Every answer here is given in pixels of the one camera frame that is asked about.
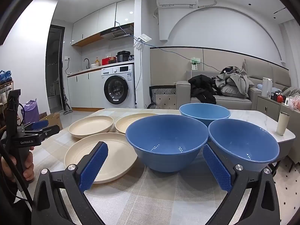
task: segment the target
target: cabinet door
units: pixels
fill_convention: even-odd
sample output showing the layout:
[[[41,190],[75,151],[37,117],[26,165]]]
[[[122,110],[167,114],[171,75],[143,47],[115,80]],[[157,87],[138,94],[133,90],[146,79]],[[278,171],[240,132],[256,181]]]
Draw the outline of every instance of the cabinet door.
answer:
[[[76,94],[79,107],[92,107],[88,73],[77,75]]]
[[[68,87],[69,87],[69,95],[71,107],[79,107],[79,103],[76,95],[76,87],[77,87],[77,77],[69,77],[68,78]]]
[[[263,114],[266,114],[268,117],[274,119],[275,121],[278,121],[280,105],[276,102],[258,97],[256,110]]]
[[[101,70],[97,70],[89,73],[89,84],[91,92],[91,103],[92,107],[100,108],[101,106]]]
[[[80,19],[73,24],[73,32],[72,32],[72,41],[71,45],[81,41],[83,38],[83,27],[84,27],[84,20]]]
[[[97,33],[115,26],[117,3],[108,5],[99,10]]]
[[[82,19],[84,23],[83,30],[82,30],[83,39],[91,35],[97,34],[98,17],[99,17],[99,10],[87,15]]]
[[[125,0],[117,3],[117,12],[115,16],[116,22],[120,25],[126,25],[134,23],[134,1],[135,0]]]

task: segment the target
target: range hood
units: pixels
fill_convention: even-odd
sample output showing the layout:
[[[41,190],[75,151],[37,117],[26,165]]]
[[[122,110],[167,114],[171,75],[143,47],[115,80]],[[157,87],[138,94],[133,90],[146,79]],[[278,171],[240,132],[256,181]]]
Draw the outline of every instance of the range hood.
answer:
[[[115,39],[119,39],[122,37],[126,37],[126,36],[128,36],[128,34],[130,34],[130,35],[134,34],[134,28],[131,24],[122,25],[121,28],[118,26],[118,27],[107,29],[105,31],[102,31],[100,33],[100,36],[105,39],[108,39],[108,40],[115,40]]]

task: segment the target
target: drawer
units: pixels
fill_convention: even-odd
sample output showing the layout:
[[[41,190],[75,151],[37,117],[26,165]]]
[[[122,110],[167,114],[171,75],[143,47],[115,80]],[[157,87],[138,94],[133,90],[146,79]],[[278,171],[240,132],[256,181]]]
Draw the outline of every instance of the drawer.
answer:
[[[267,99],[258,97],[256,110],[278,121],[280,105]]]

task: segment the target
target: blue sneaker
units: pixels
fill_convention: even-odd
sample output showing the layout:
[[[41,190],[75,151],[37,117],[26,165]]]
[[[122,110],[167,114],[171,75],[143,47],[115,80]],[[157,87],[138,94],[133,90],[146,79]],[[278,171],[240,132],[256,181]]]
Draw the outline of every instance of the blue sneaker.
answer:
[[[0,85],[6,84],[6,77],[5,77],[5,71],[0,71]]]
[[[11,72],[10,71],[6,71],[4,74],[5,78],[6,78],[6,82],[10,82],[13,81],[13,78],[11,77]]]

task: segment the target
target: human hand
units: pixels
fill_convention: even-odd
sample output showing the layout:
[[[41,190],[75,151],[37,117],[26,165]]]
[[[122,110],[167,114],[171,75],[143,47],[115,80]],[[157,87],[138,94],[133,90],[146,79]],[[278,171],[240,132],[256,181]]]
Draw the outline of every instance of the human hand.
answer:
[[[17,161],[13,156],[10,156],[10,159],[12,160],[14,165],[17,164]],[[4,160],[3,157],[1,158],[1,164],[2,164],[2,170],[5,173],[5,175],[8,177],[8,179],[11,180],[12,182],[15,182],[14,175],[13,175],[11,169],[9,168],[9,166],[7,165],[7,163],[6,163],[6,161]],[[32,180],[35,173],[33,171],[33,167],[34,167],[34,165],[33,165],[33,155],[32,155],[31,152],[29,152],[29,154],[27,156],[27,159],[25,161],[25,167],[26,167],[26,170],[23,172],[24,178],[27,181]]]

